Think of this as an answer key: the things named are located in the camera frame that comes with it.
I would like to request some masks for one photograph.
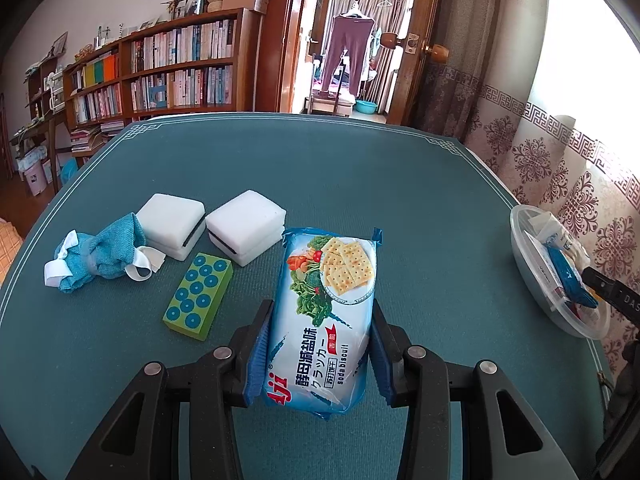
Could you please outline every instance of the green block with blue circles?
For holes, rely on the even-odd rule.
[[[234,273],[229,260],[198,253],[162,317],[170,329],[204,341]]]

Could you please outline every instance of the teal table surface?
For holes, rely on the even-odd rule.
[[[236,266],[199,342],[162,323],[193,255],[167,258],[146,282],[97,278],[63,294],[43,282],[55,247],[71,229],[96,234],[153,193],[210,212],[247,189],[286,209],[290,227],[360,238],[383,229],[375,294],[388,322],[447,361],[498,363],[577,473],[593,465],[603,417],[596,370],[606,361],[598,343],[553,325],[527,290],[511,252],[515,200],[456,140],[274,114],[133,123],[42,214],[0,290],[0,426],[25,464],[63,479],[141,366],[185,364],[228,342],[274,296],[283,255],[277,244]],[[197,251],[223,256],[206,235]],[[395,478],[406,413],[386,406],[370,367],[362,401],[328,422],[258,399],[234,410],[244,477]],[[460,478],[458,405],[451,414],[451,477]],[[186,446],[180,453],[184,473]]]

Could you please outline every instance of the hanging pants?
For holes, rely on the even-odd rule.
[[[329,49],[324,56],[324,68],[322,69],[323,92],[329,89],[335,69],[338,68],[342,53],[346,49],[349,54],[349,92],[356,97],[358,96],[364,54],[374,24],[373,20],[346,18],[345,16],[334,17]]]

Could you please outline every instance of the metal screw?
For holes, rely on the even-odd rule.
[[[495,374],[498,371],[498,367],[495,365],[495,363],[492,363],[491,361],[482,361],[480,363],[480,369],[485,374]]]
[[[231,357],[232,351],[228,346],[219,346],[213,351],[213,357],[216,359],[229,359]]]
[[[427,351],[418,345],[409,346],[409,349],[406,352],[414,359],[422,359],[427,355]]]
[[[147,375],[158,375],[162,370],[162,365],[160,363],[149,363],[145,366],[145,374]]]

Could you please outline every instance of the doorknob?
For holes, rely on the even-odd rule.
[[[418,49],[418,40],[420,40],[420,36],[417,34],[408,34],[406,38],[400,40],[397,34],[384,32],[380,36],[380,45],[392,50],[395,49],[396,46],[401,46],[406,53],[415,54]],[[429,54],[431,59],[436,63],[446,63],[447,59],[449,59],[449,49],[439,44],[423,46],[422,51],[425,54]]]

